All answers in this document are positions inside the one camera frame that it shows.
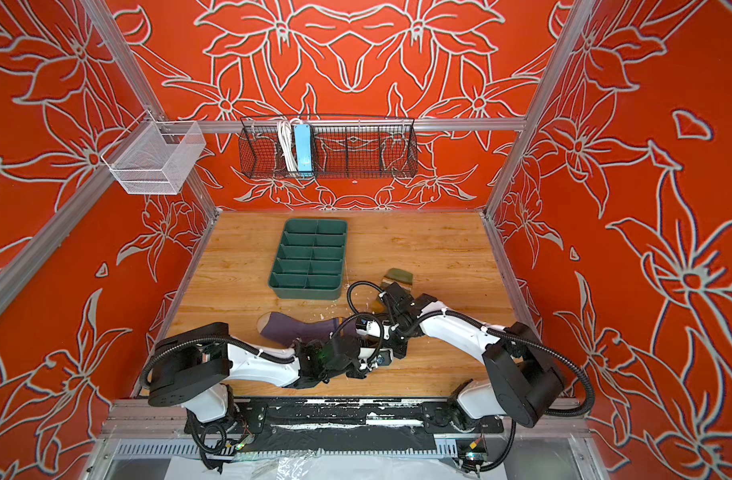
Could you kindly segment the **green striped sock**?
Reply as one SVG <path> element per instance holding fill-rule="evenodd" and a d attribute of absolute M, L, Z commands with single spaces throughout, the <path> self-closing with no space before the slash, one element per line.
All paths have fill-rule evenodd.
<path fill-rule="evenodd" d="M 399 268 L 391 268 L 383 276 L 379 288 L 381 291 L 377 294 L 377 298 L 371 303 L 371 307 L 376 313 L 385 313 L 383 300 L 387 299 L 392 307 L 397 307 L 411 296 L 414 283 L 414 275 L 406 270 Z"/>

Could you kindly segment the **purple sock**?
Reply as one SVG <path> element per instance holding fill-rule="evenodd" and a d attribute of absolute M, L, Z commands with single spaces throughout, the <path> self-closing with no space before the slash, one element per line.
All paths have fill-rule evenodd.
<path fill-rule="evenodd" d="M 325 341 L 343 322 L 343 318 L 337 317 L 307 323 L 281 312 L 269 312 L 259 318 L 257 330 L 264 339 L 290 347 L 295 340 Z"/>

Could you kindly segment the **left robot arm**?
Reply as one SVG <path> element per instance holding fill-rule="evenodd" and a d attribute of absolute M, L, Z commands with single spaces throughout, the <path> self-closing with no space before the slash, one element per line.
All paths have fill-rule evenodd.
<path fill-rule="evenodd" d="M 363 379 L 389 365 L 392 351 L 380 336 L 356 329 L 362 322 L 328 322 L 314 336 L 295 338 L 285 349 L 240 340 L 216 322 L 159 342 L 139 382 L 153 407 L 181 406 L 202 423 L 232 414 L 229 381 L 253 381 L 295 390 L 335 377 Z"/>

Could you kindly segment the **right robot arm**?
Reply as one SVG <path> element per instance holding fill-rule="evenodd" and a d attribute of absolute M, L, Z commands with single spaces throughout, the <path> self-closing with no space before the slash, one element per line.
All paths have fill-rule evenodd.
<path fill-rule="evenodd" d="M 471 419 L 506 416 L 533 428 L 545 415 L 583 417 L 595 406 L 596 393 L 585 370 L 541 343 L 524 323 L 487 324 L 433 296 L 415 298 L 396 282 L 379 294 L 379 300 L 395 325 L 391 339 L 405 343 L 424 335 L 441 340 L 485 367 L 486 382 L 469 383 L 456 394 L 458 408 Z M 584 400 L 575 407 L 554 405 L 568 386 L 562 367 L 576 376 L 585 391 Z"/>

